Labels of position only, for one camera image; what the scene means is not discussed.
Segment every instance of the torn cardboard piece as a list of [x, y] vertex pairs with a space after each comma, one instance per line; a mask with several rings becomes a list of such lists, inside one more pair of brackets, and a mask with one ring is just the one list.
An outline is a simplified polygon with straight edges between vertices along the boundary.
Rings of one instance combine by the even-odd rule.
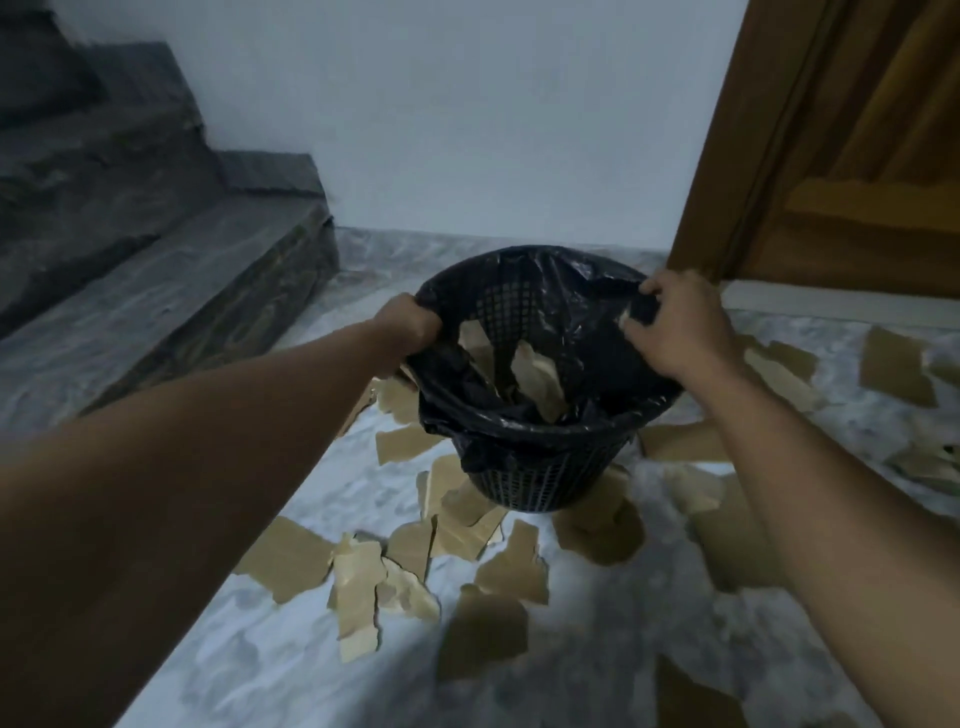
[[778, 361], [769, 359], [753, 348], [743, 353], [743, 360], [760, 375], [763, 382], [798, 412], [809, 414], [823, 409], [827, 399]]
[[723, 480], [689, 465], [669, 468], [664, 478], [674, 505], [688, 518], [715, 511], [726, 494]]
[[540, 530], [526, 521], [514, 522], [507, 547], [481, 564], [473, 582], [485, 592], [547, 604], [546, 564], [538, 556]]
[[642, 454], [659, 462], [729, 463], [720, 433], [712, 420], [689, 425], [653, 425], [637, 431]]
[[326, 580], [334, 544], [308, 528], [277, 516], [240, 559], [233, 573], [245, 573], [285, 604]]
[[815, 353], [784, 344], [782, 341], [771, 341], [769, 346], [764, 346], [749, 333], [737, 334], [736, 340], [744, 353], [748, 348], [754, 349], [766, 358], [782, 364], [791, 374], [807, 383], [813, 379], [820, 363], [820, 358]]
[[510, 371], [520, 393], [529, 397], [545, 422], [551, 425], [566, 412], [566, 397], [553, 359], [538, 354], [522, 339], [516, 345]]
[[464, 321], [460, 324], [460, 338], [457, 343], [467, 352], [470, 364], [477, 374], [496, 391], [495, 351], [483, 325], [476, 319]]
[[360, 416], [360, 413], [367, 409], [367, 407], [369, 407], [375, 401], [376, 390], [373, 388], [373, 382], [371, 382], [367, 385], [367, 388], [364, 390], [363, 394], [360, 395], [360, 399], [357, 400], [357, 403], [353, 405], [353, 409], [350, 410], [350, 413], [347, 415], [344, 423], [340, 425], [340, 431], [337, 432], [337, 437], [343, 437], [345, 434], [347, 434], [347, 431], [353, 426], [353, 423], [356, 422], [356, 419]]
[[425, 581], [432, 543], [432, 521], [404, 523], [396, 528], [387, 541], [387, 558], [396, 561], [420, 581]]
[[924, 374], [926, 342], [873, 327], [860, 359], [860, 386], [918, 407], [937, 406], [933, 383]]
[[919, 419], [911, 421], [912, 442], [891, 455], [886, 464], [903, 477], [949, 496], [960, 496], [960, 462], [954, 445], [940, 439]]
[[506, 508], [494, 506], [474, 525], [460, 525], [444, 512], [443, 500], [447, 493], [462, 485], [475, 487], [461, 469], [459, 457], [443, 455], [433, 461], [426, 479], [424, 497], [424, 517], [427, 519], [437, 517], [430, 556], [449, 554], [467, 561], [476, 561], [507, 514]]
[[[690, 468], [673, 473], [682, 485], [671, 484], [678, 509], [686, 509], [700, 542], [713, 586], [720, 592], [748, 587], [789, 589], [777, 554], [756, 518], [736, 475], [718, 478]], [[712, 507], [717, 490], [722, 501]]]
[[938, 360], [930, 364], [929, 370], [938, 379], [960, 389], [960, 364]]
[[444, 440], [427, 434], [420, 425], [407, 425], [376, 433], [376, 459], [380, 465], [412, 460]]
[[380, 544], [351, 545], [346, 553], [333, 557], [337, 587], [337, 623], [340, 659], [343, 663], [377, 649], [376, 585], [387, 578]]
[[461, 483], [458, 488], [447, 491], [440, 503], [444, 513], [463, 526], [474, 525], [495, 506], [495, 503], [480, 493], [469, 480]]
[[476, 677], [488, 665], [522, 655], [527, 651], [527, 621], [527, 610], [517, 599], [464, 584], [440, 645], [437, 680]]
[[380, 611], [423, 621], [440, 621], [440, 602], [415, 574], [386, 557], [383, 558], [383, 567], [387, 576], [376, 585], [376, 602]]
[[643, 545], [643, 522], [636, 506], [626, 498], [620, 501], [609, 528], [589, 533], [576, 525], [575, 518], [569, 511], [558, 511], [553, 515], [557, 543], [560, 548], [575, 551], [599, 566], [621, 564]]
[[613, 528], [629, 484], [630, 473], [626, 468], [610, 465], [583, 497], [564, 510], [564, 522], [587, 533]]
[[394, 416], [398, 425], [412, 425], [420, 419], [420, 392], [396, 376], [376, 383], [376, 406]]
[[694, 682], [664, 655], [656, 680], [658, 728], [749, 728], [735, 697]]

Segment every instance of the black trash can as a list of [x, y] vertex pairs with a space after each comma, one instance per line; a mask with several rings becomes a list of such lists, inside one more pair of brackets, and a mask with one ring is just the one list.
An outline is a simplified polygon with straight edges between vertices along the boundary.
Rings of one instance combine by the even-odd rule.
[[[680, 395], [616, 323], [627, 308], [653, 322], [657, 300], [637, 290], [645, 278], [599, 255], [522, 246], [464, 260], [420, 288], [418, 302], [444, 322], [438, 343], [408, 360], [420, 385], [420, 421], [453, 440], [464, 471], [490, 500], [526, 512], [572, 504]], [[456, 345], [470, 319], [493, 344], [498, 388], [513, 383], [511, 361], [525, 340], [556, 363], [567, 414], [550, 425], [534, 407], [490, 399]]]

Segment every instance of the brown door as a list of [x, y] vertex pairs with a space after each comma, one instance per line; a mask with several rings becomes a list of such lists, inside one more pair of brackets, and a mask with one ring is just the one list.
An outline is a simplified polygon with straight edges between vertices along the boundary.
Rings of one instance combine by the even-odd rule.
[[[724, 93], [741, 83], [731, 71]], [[960, 0], [826, 3], [760, 132], [716, 277], [960, 298]], [[698, 181], [720, 172], [705, 169], [711, 141]], [[697, 205], [691, 192], [688, 228]], [[684, 257], [681, 225], [671, 262], [698, 263]]]

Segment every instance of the black plastic bag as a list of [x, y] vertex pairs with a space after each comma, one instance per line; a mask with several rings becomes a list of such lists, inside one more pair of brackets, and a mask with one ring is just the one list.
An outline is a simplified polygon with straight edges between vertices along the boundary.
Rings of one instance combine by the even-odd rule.
[[[475, 473], [622, 440], [655, 419], [682, 389], [653, 372], [616, 323], [628, 306], [635, 319], [653, 322], [657, 299], [637, 290], [645, 278], [599, 255], [523, 246], [464, 260], [428, 280], [417, 300], [444, 328], [436, 345], [409, 359], [424, 428], [453, 438], [465, 471]], [[524, 339], [556, 363], [569, 411], [549, 425], [531, 402], [509, 404], [491, 393], [456, 343], [469, 319], [493, 344], [498, 390], [513, 383], [510, 365]]]

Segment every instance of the gray stone stair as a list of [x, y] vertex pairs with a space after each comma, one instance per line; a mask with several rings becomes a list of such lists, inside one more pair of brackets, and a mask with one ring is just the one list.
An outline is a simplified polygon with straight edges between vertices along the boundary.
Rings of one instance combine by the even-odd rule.
[[337, 269], [323, 199], [226, 197], [0, 341], [0, 441], [266, 351]]
[[0, 338], [226, 194], [189, 104], [0, 132]]

